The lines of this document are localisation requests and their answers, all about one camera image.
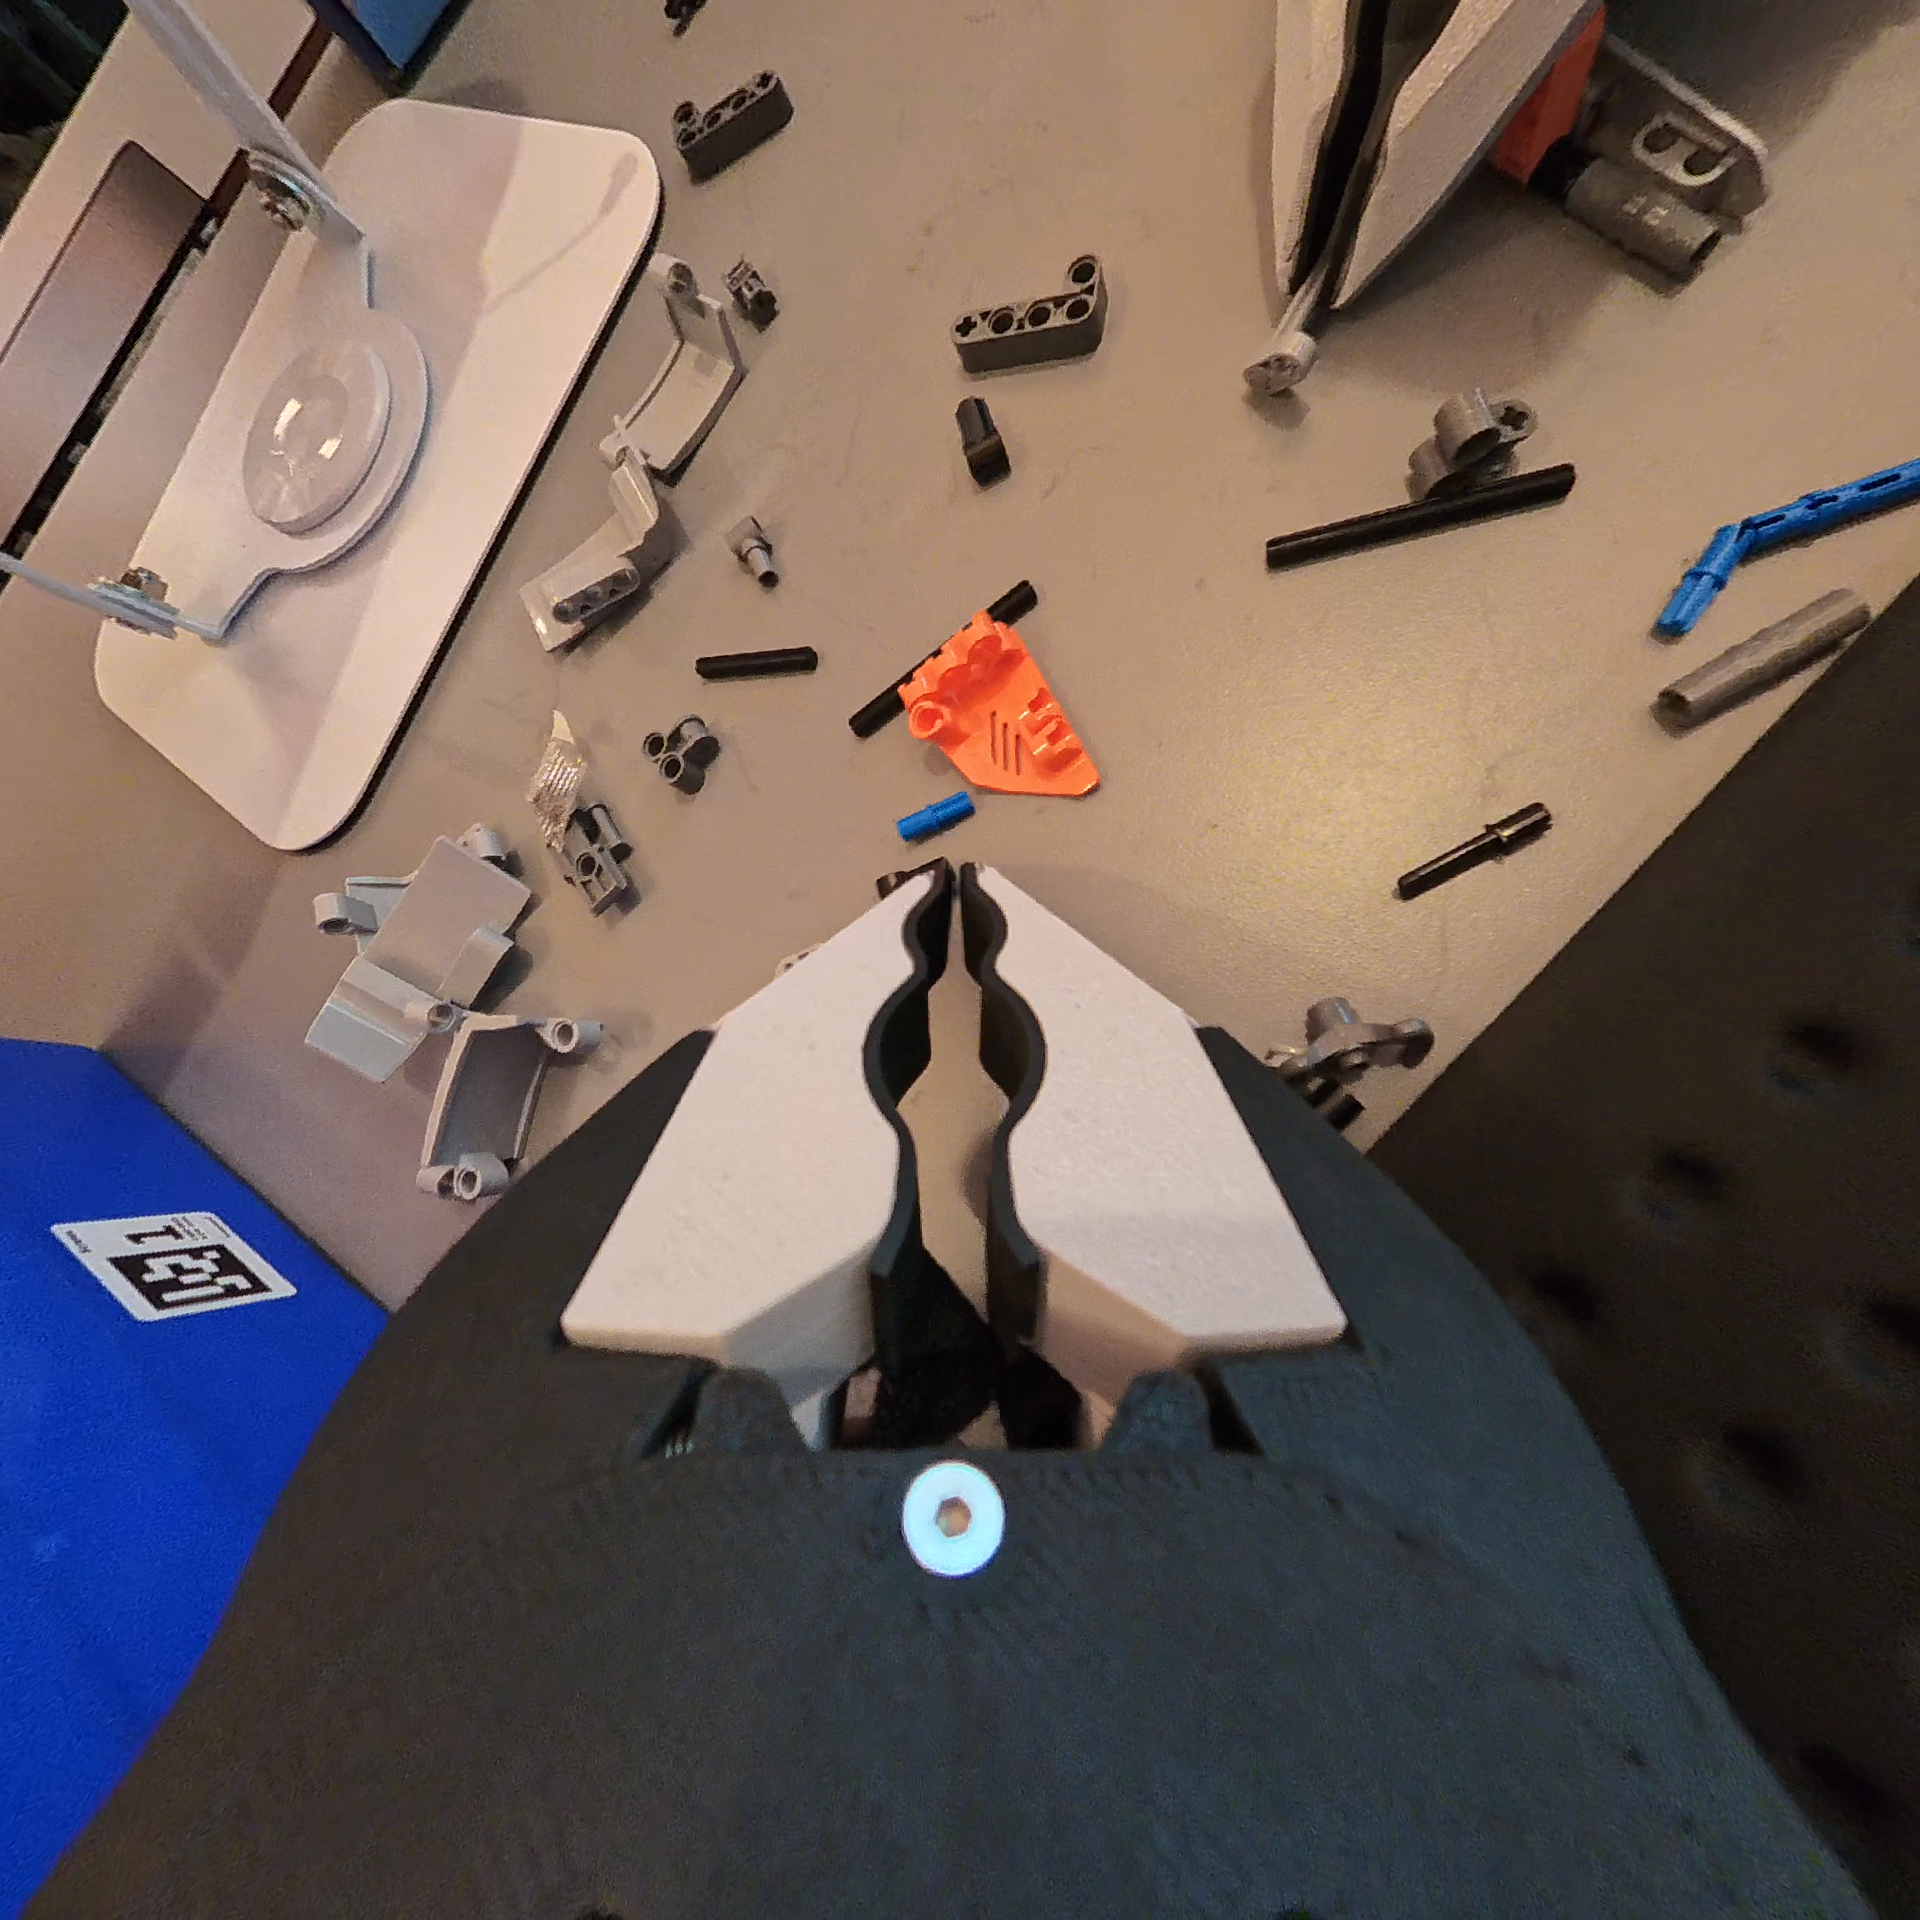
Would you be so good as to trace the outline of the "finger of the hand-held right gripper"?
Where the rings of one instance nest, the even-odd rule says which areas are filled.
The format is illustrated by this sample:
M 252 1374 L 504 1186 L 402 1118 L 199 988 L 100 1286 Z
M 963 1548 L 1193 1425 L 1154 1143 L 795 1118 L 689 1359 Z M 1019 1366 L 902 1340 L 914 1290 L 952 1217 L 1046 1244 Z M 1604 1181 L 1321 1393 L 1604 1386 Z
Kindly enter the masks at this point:
M 1587 18 L 1590 0 L 1390 8 L 1382 108 L 1332 235 L 1325 310 L 1382 281 L 1427 215 L 1446 208 Z
M 1390 65 L 1390 0 L 1279 0 L 1269 215 L 1286 293 L 1332 246 Z

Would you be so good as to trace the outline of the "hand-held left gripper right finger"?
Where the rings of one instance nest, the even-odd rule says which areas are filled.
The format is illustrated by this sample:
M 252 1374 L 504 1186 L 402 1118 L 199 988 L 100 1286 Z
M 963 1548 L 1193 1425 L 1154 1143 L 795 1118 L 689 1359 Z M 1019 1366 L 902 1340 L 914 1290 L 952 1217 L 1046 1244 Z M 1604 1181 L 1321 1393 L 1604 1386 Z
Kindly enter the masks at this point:
M 982 1208 L 996 1425 L 1075 1447 L 1141 1374 L 1321 1354 L 1344 1315 L 1200 1026 L 996 865 L 956 872 L 980 1058 L 1007 1095 Z

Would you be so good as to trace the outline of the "grey tube beam assembly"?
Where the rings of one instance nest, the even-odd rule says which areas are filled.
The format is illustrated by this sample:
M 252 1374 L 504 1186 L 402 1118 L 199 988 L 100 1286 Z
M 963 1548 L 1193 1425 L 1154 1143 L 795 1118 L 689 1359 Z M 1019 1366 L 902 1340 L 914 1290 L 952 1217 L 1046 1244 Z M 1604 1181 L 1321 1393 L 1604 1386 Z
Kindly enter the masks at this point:
M 1518 103 L 1487 144 L 1487 168 L 1669 281 L 1697 281 L 1771 201 L 1771 144 L 1626 45 L 1604 8 L 1587 8 L 1565 55 Z

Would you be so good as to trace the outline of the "blue tagged plastic bin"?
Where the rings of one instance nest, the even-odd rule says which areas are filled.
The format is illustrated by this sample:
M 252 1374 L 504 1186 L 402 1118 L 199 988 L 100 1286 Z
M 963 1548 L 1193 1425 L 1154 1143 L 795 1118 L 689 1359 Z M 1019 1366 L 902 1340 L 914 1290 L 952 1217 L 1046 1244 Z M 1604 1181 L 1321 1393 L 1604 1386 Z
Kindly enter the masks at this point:
M 126 1784 L 392 1315 L 86 1044 L 0 1044 L 0 1913 Z

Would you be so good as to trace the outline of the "silver branched connector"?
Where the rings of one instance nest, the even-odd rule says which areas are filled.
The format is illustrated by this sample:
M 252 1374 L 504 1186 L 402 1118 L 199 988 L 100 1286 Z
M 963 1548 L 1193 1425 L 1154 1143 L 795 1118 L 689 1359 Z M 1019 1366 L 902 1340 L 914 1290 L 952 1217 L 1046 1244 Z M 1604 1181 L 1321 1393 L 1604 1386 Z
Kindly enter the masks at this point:
M 1425 1066 L 1438 1050 L 1427 1019 L 1360 1019 L 1344 1001 L 1305 1004 L 1305 1039 L 1269 1044 L 1266 1066 L 1294 1088 L 1352 1088 L 1374 1066 Z

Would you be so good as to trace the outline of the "grey axle connector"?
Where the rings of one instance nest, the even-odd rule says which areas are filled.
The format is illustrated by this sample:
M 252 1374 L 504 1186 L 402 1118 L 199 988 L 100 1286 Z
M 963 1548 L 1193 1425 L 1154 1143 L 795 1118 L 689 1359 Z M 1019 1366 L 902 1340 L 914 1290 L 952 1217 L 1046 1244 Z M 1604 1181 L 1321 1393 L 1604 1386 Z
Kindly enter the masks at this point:
M 1405 448 L 1405 502 L 1497 487 L 1528 428 L 1541 413 L 1524 395 L 1442 395 L 1427 444 Z

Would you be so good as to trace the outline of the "grey angled beam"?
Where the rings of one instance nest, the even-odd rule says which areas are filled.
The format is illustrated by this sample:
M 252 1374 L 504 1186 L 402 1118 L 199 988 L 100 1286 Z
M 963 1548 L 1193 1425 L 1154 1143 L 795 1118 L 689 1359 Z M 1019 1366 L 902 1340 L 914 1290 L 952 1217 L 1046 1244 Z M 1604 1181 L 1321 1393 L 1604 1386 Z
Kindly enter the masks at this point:
M 1102 252 L 1079 252 L 1059 293 L 988 298 L 952 324 L 952 347 L 970 378 L 1079 363 L 1102 347 L 1102 337 L 1107 337 Z

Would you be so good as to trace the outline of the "dark grey pin joiner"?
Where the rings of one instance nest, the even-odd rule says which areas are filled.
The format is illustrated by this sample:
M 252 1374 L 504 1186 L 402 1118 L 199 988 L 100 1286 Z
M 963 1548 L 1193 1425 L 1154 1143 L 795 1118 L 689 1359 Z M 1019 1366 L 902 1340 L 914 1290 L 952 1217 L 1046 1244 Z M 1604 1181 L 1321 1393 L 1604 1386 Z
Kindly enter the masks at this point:
M 578 886 L 586 914 L 608 914 L 634 892 L 632 883 L 632 834 L 618 824 L 608 804 L 575 804 L 560 824 L 560 865 Z

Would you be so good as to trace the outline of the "long black axle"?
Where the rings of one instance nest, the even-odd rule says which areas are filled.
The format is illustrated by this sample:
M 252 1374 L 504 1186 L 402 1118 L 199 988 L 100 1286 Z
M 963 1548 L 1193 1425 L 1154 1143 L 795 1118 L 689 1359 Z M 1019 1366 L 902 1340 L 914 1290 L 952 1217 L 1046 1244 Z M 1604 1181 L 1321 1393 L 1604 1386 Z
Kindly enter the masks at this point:
M 1279 535 L 1279 538 L 1266 538 L 1266 572 L 1344 563 L 1344 555 L 1374 555 L 1374 550 L 1404 550 L 1404 538 L 1427 538 L 1427 535 L 1458 535 L 1458 527 L 1483 527 L 1483 518 L 1518 518 L 1518 510 L 1573 502 L 1573 487 L 1578 487 L 1578 467 L 1543 467 L 1543 469 L 1510 469 L 1510 477 L 1487 477 L 1472 492 L 1427 492 L 1405 506 Z

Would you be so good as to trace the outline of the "black axle pin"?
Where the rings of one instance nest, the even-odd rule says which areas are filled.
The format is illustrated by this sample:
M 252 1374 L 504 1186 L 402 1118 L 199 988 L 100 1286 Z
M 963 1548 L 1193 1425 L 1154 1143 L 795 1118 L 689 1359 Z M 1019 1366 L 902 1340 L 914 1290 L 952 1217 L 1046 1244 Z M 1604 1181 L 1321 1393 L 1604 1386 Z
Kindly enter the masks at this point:
M 1543 834 L 1553 834 L 1553 804 L 1518 804 L 1518 814 L 1475 824 L 1472 841 L 1427 851 L 1425 865 L 1405 865 L 1405 872 L 1396 883 L 1396 905 L 1417 905 L 1417 892 L 1427 892 L 1427 886 L 1442 886 L 1442 883 L 1483 865 L 1483 859 L 1505 859 L 1510 847 L 1528 847 L 1528 841 L 1543 841 Z

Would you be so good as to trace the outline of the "small clear plastic bag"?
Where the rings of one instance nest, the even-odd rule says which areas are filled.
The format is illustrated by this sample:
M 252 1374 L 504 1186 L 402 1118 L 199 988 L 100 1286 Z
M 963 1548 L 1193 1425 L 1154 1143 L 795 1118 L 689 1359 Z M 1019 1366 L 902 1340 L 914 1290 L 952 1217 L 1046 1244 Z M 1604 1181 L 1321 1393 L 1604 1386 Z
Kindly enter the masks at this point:
M 552 708 L 550 749 L 542 749 L 531 789 L 528 789 L 528 804 L 542 822 L 542 847 L 552 859 L 565 859 L 565 824 L 578 814 L 578 780 L 586 780 L 586 749 L 578 749 L 565 708 Z

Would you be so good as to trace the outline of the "large orange wedge panel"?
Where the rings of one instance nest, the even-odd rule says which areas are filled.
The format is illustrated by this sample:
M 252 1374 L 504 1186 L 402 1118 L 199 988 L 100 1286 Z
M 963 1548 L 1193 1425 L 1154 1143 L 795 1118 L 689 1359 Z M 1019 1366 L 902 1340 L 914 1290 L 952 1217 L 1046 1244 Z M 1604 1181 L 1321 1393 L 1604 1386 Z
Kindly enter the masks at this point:
M 902 720 L 906 741 L 937 746 L 980 792 L 1086 802 L 1102 789 L 1069 701 L 988 608 L 914 660 Z

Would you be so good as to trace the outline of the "blue angled pin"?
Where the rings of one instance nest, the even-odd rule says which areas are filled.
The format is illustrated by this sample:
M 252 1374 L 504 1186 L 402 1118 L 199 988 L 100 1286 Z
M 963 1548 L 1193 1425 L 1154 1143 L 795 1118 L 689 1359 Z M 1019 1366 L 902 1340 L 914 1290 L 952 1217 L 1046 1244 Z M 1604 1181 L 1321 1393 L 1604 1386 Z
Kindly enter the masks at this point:
M 1763 563 L 1798 538 L 1822 538 L 1837 527 L 1898 510 L 1920 502 L 1920 457 L 1866 469 L 1854 487 L 1798 492 L 1794 506 L 1748 510 L 1718 527 L 1700 563 L 1674 584 L 1669 608 L 1656 617 L 1656 633 L 1697 633 L 1697 625 L 1718 608 L 1718 592 L 1737 584 L 1743 563 Z

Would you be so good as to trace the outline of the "dark grey short beam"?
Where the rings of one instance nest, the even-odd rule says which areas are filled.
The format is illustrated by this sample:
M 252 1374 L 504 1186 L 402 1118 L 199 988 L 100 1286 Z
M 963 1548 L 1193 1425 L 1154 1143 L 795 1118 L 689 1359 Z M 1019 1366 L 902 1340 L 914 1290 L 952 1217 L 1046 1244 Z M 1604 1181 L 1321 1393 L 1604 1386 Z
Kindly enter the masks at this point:
M 707 176 L 733 168 L 738 156 L 755 156 L 785 126 L 795 126 L 795 98 L 773 71 L 757 71 L 708 108 L 677 103 L 672 136 L 677 136 L 683 168 L 707 188 Z

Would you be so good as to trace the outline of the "silver tube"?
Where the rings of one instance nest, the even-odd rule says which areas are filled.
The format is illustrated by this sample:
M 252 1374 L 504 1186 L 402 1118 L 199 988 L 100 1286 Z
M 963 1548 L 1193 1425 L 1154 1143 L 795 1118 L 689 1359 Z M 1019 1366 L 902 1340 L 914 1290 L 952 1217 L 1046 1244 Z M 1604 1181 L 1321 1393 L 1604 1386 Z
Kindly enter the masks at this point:
M 1748 698 L 1815 673 L 1822 657 L 1837 657 L 1866 630 L 1872 630 L 1872 603 L 1854 592 L 1854 588 L 1830 588 L 1830 592 L 1794 608 L 1781 625 L 1743 633 L 1737 648 L 1697 660 L 1689 675 L 1674 675 L 1656 698 L 1656 724 L 1664 734 L 1700 734 L 1709 720 L 1743 708 Z

